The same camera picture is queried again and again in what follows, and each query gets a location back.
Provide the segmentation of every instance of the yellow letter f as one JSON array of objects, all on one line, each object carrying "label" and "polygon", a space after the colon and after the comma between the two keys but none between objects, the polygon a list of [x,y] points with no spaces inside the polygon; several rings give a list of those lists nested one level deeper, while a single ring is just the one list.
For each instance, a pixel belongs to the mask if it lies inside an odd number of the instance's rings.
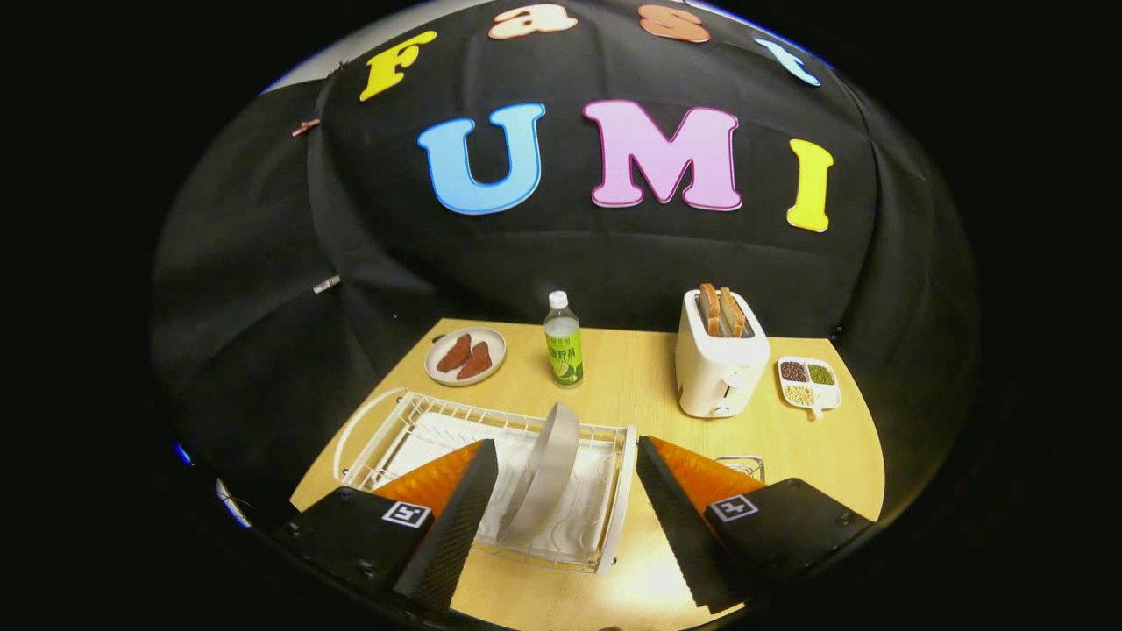
[{"label": "yellow letter f", "polygon": [[370,66],[370,79],[367,80],[366,90],[362,90],[358,100],[365,101],[387,88],[397,85],[405,79],[404,74],[397,72],[397,66],[410,67],[413,65],[413,62],[417,61],[417,56],[421,54],[417,45],[427,44],[435,38],[435,30],[426,30],[370,57],[370,61],[366,63]]}]

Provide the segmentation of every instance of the toaster lever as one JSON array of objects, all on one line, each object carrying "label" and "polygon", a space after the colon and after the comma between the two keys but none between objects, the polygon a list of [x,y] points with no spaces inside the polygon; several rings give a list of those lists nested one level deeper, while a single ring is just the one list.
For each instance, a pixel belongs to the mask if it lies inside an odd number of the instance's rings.
[{"label": "toaster lever", "polygon": [[748,372],[733,371],[726,374],[723,381],[728,387],[745,387],[748,385]]}]

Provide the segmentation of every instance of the toast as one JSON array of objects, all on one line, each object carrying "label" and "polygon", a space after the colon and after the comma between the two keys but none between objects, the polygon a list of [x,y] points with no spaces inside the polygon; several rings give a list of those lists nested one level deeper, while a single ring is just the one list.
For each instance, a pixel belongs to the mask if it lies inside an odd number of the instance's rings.
[{"label": "toast", "polygon": [[471,356],[468,357],[463,368],[460,369],[460,374],[456,375],[457,381],[473,377],[479,373],[490,368],[490,353],[487,348],[487,342],[481,341],[471,349]]},{"label": "toast", "polygon": [[469,356],[471,356],[471,333],[463,333],[456,339],[456,345],[448,350],[440,364],[436,364],[436,369],[447,373],[459,368]]},{"label": "toast", "polygon": [[720,337],[720,303],[717,301],[717,290],[711,283],[701,283],[701,321],[706,331],[712,337]]},{"label": "toast", "polygon": [[733,299],[733,292],[728,287],[720,287],[720,316],[728,324],[728,336],[738,338],[744,332],[744,322],[747,319],[741,305]]}]

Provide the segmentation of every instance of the water bottle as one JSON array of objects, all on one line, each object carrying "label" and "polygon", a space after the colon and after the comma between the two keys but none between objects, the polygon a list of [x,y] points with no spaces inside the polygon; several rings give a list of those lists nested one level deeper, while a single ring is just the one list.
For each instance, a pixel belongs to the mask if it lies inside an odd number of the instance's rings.
[{"label": "water bottle", "polygon": [[576,387],[585,378],[580,354],[580,320],[569,310],[564,292],[550,293],[550,313],[545,317],[545,346],[553,367],[553,383],[559,387]]}]

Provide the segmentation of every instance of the bottle cap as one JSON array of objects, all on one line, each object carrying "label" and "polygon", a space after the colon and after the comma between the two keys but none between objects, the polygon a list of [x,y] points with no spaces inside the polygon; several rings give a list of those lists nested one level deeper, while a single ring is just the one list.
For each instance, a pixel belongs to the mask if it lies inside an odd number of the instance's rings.
[{"label": "bottle cap", "polygon": [[569,294],[558,291],[550,292],[550,309],[564,309],[569,307]]}]

